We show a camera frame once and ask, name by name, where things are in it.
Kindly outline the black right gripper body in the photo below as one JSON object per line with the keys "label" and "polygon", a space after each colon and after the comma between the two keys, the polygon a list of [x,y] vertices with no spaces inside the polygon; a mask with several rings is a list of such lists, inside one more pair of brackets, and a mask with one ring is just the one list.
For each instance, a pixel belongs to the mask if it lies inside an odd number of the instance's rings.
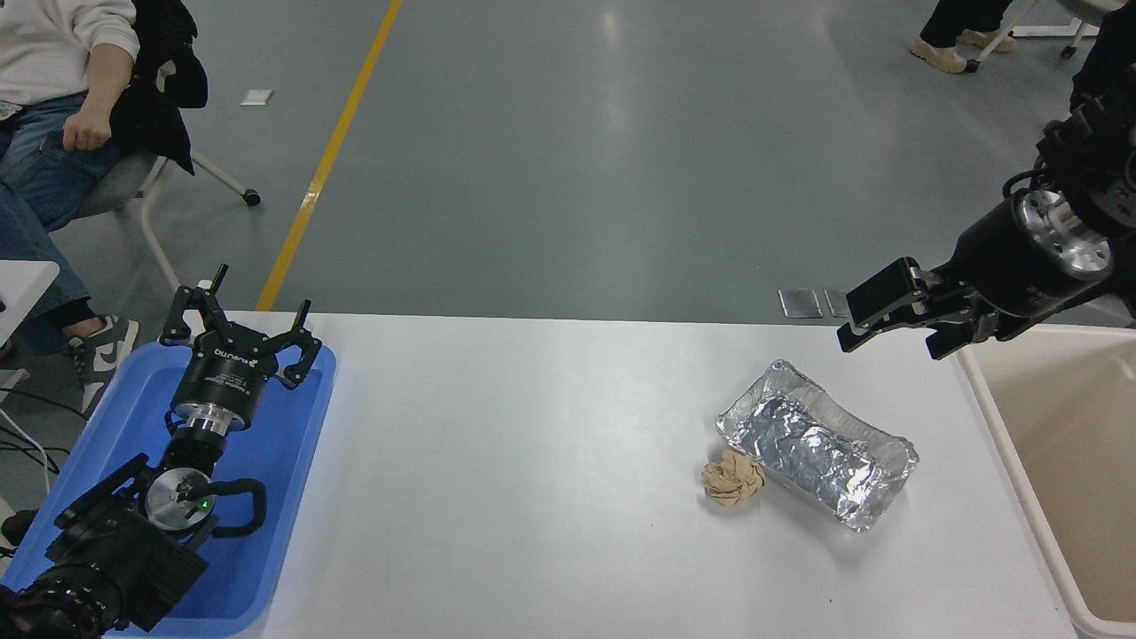
{"label": "black right gripper body", "polygon": [[1014,317],[1037,317],[1102,280],[1102,235],[1063,197],[1009,197],[958,238],[949,279]]}

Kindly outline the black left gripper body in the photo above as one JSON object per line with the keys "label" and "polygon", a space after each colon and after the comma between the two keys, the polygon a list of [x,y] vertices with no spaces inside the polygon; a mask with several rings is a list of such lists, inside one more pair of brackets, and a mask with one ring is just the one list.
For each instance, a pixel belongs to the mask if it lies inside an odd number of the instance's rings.
{"label": "black left gripper body", "polygon": [[187,417],[191,406],[214,405],[239,418],[252,418],[268,377],[279,370],[267,335],[251,327],[232,327],[227,335],[210,330],[199,335],[170,408]]}

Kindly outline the seated person's hand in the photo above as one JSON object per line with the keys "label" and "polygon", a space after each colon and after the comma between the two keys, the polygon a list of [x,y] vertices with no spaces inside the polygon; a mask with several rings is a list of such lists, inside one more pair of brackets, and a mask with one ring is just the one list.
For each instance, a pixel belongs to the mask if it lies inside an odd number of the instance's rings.
{"label": "seated person's hand", "polygon": [[110,113],[95,106],[81,106],[62,126],[62,146],[68,151],[94,151],[111,138]]}

